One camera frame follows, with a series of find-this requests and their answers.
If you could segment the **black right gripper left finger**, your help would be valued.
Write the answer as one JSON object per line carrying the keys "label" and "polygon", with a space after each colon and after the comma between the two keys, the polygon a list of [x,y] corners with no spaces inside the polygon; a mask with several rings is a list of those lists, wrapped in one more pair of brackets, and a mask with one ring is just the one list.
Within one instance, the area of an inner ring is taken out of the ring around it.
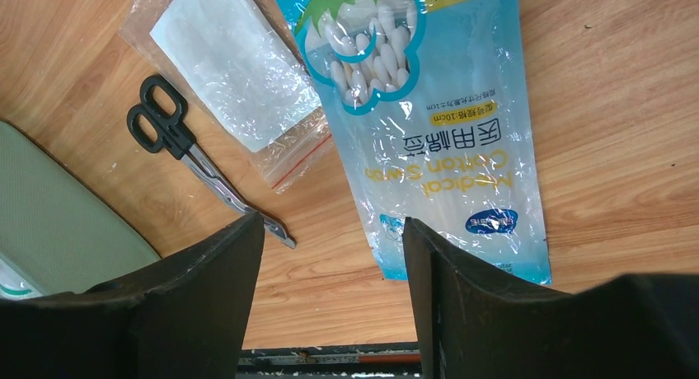
{"label": "black right gripper left finger", "polygon": [[2,377],[235,377],[264,242],[248,213],[85,292],[2,301]]}

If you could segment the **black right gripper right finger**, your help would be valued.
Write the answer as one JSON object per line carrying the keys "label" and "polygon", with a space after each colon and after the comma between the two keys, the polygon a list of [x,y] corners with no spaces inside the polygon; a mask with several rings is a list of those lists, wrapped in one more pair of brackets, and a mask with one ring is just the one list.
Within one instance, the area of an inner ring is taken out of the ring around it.
{"label": "black right gripper right finger", "polygon": [[624,274],[566,293],[507,273],[416,218],[402,241],[427,378],[698,375],[695,274]]}

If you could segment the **mint green medicine kit case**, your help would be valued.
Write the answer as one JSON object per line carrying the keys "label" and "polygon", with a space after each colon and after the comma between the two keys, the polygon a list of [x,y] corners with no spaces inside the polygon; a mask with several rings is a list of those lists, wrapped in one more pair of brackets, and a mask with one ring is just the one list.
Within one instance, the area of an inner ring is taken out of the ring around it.
{"label": "mint green medicine kit case", "polygon": [[85,292],[160,259],[116,212],[1,124],[1,297]]}

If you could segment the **black handled scissors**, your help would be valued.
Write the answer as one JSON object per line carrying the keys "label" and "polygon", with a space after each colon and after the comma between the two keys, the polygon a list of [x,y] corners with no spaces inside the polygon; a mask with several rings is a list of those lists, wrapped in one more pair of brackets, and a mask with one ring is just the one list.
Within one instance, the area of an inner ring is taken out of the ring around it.
{"label": "black handled scissors", "polygon": [[[161,89],[175,109],[163,109],[155,98]],[[193,174],[230,209],[240,214],[258,213],[197,144],[196,136],[186,126],[184,118],[188,102],[163,76],[156,74],[143,80],[139,88],[139,103],[132,106],[126,123],[134,140],[147,152],[168,151],[177,161],[187,165]]]}

